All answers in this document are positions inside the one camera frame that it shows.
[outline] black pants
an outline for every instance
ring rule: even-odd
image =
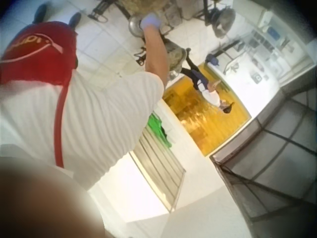
[[[182,68],[180,73],[189,77],[193,81],[193,84],[197,85],[199,78],[191,71],[191,69],[193,69],[197,72],[200,72],[200,71],[199,71],[198,67],[190,60],[190,58],[188,56],[186,57],[186,61],[187,61],[188,65],[190,66],[190,69]]]

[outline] white tile floor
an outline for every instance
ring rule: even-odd
[[[0,54],[13,37],[33,21],[37,7],[44,2],[47,0],[23,0],[11,7],[0,24]],[[47,21],[68,23],[74,13],[82,13],[81,22],[76,28],[78,71],[96,86],[106,87],[113,78],[144,69],[135,62],[136,58],[133,56],[141,51],[143,42],[130,34],[127,19],[115,5],[104,13],[108,19],[107,23],[88,18],[87,15],[98,3],[99,1],[95,0],[51,0]],[[241,29],[245,22],[243,19],[238,19],[238,22],[237,26]],[[228,41],[227,38],[217,39],[212,28],[205,27],[204,23],[197,19],[183,20],[167,38],[184,48],[192,48],[191,58],[195,63],[202,63],[206,54],[215,50],[219,42]],[[100,77],[94,78],[98,70],[105,76],[104,80]]]

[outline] red apron strap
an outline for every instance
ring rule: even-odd
[[[69,84],[63,86],[61,93],[58,98],[55,122],[54,122],[54,151],[55,151],[55,162],[58,167],[64,168],[63,153],[62,153],[62,141],[61,141],[61,124],[63,117],[63,109],[65,100],[68,92]]]

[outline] white shirt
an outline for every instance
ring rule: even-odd
[[[214,90],[213,92],[209,92],[209,90],[204,87],[201,80],[198,80],[198,89],[202,93],[203,97],[210,104],[212,104],[215,107],[220,107],[221,101],[220,101],[220,97],[219,97],[218,93],[216,92],[216,90]]]
[[[60,92],[61,86],[41,82],[13,81],[0,87],[0,146],[6,148],[5,156],[15,157],[17,147],[28,158],[55,165],[53,127]],[[163,92],[160,78],[148,72],[100,90],[74,70],[62,118],[65,169],[90,188],[134,149]]]

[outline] blue glove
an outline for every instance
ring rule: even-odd
[[[155,13],[151,12],[141,20],[140,27],[144,30],[147,26],[152,25],[159,30],[161,24],[160,18]]]

